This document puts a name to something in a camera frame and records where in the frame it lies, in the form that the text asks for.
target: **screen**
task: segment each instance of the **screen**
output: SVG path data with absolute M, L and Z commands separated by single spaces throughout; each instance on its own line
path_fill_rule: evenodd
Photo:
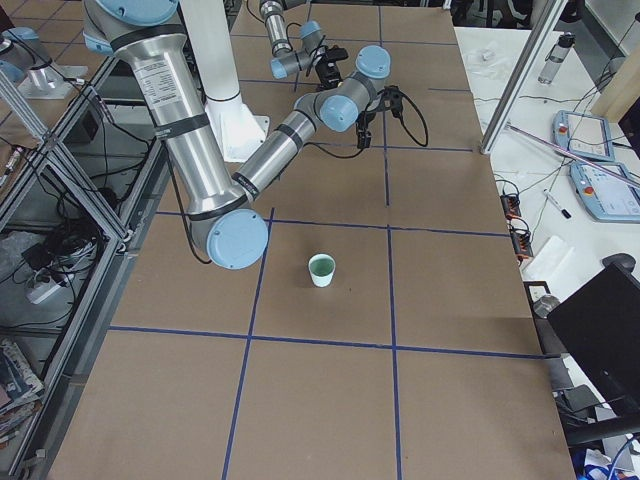
M 599 118 L 567 115 L 569 120 L 569 150 L 606 157 L 609 155 L 603 121 Z
M 603 167 L 624 176 L 624 172 L 618 165 L 603 165 Z M 635 189 L 588 165 L 582 168 L 605 213 L 640 215 L 640 201 L 637 193 L 634 193 Z
M 548 319 L 613 410 L 640 411 L 640 283 L 613 263 Z

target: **bottle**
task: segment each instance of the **bottle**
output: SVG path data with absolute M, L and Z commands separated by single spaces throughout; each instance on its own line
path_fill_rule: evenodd
M 563 33 L 560 35 L 558 43 L 553 46 L 549 55 L 547 55 L 544 68 L 538 77 L 538 81 L 540 83 L 549 85 L 553 82 L 556 73 L 558 73 L 558 70 L 560 69 L 560 65 L 562 65 L 562 62 L 564 62 L 564 59 L 567 57 L 569 50 L 575 43 L 576 37 L 573 33 Z

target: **black monitor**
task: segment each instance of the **black monitor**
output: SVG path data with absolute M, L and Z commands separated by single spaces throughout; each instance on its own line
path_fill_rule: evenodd
M 614 412 L 640 412 L 640 282 L 612 263 L 548 319 Z

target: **paper cup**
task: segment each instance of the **paper cup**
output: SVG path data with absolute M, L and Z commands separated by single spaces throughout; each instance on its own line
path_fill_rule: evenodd
M 329 285 L 335 271 L 336 261 L 326 253 L 319 253 L 309 259 L 309 274 L 316 287 Z

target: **white desk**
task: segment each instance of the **white desk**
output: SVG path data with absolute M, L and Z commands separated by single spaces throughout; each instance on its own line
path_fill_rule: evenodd
M 522 30 L 456 28 L 474 98 L 490 99 L 501 96 L 511 73 L 510 68 L 516 64 L 528 33 Z M 537 81 L 537 76 L 544 64 L 544 57 L 556 40 L 556 35 L 547 40 L 548 45 L 543 49 L 544 54 L 538 58 L 532 68 L 530 78 L 521 95 L 544 96 L 558 100 L 580 99 L 594 86 L 573 50 L 569 52 L 551 85 L 542 85 Z M 472 65 L 473 52 L 483 48 L 495 49 L 496 54 L 505 59 L 504 67 L 496 69 L 497 73 L 491 78 L 475 73 L 480 69 Z M 497 103 L 497 101 L 476 101 L 476 109 L 483 129 L 486 128 Z M 555 113 L 558 110 L 573 110 L 576 103 L 520 98 L 510 121 L 523 130 L 550 139 L 551 122 Z M 583 101 L 578 111 L 582 112 L 587 104 L 588 100 Z M 617 124 L 612 124 L 611 127 L 613 137 L 622 135 Z M 629 170 L 640 173 L 640 160 L 632 150 L 616 148 L 615 155 L 616 159 L 625 163 Z M 534 144 L 512 132 L 503 133 L 491 153 L 494 172 L 513 181 L 521 190 L 554 171 L 561 160 L 562 157 L 550 149 Z M 572 254 L 559 268 L 549 272 L 546 278 L 538 279 L 545 280 L 560 301 L 564 301 L 603 268 L 600 263 L 602 258 L 614 253 L 626 252 L 640 261 L 640 224 L 594 221 L 577 198 L 568 171 L 568 167 L 562 168 L 552 192 L 560 204 L 571 213 L 572 218 L 565 219 L 553 205 L 548 204 L 533 238 L 534 253 L 540 250 L 551 235 L 562 238 L 574 247 Z M 554 176 L 549 177 L 521 196 L 522 215 L 532 229 L 544 205 L 545 197 L 542 191 L 550 187 L 553 178 Z M 634 272 L 634 275 L 640 278 L 640 268 Z

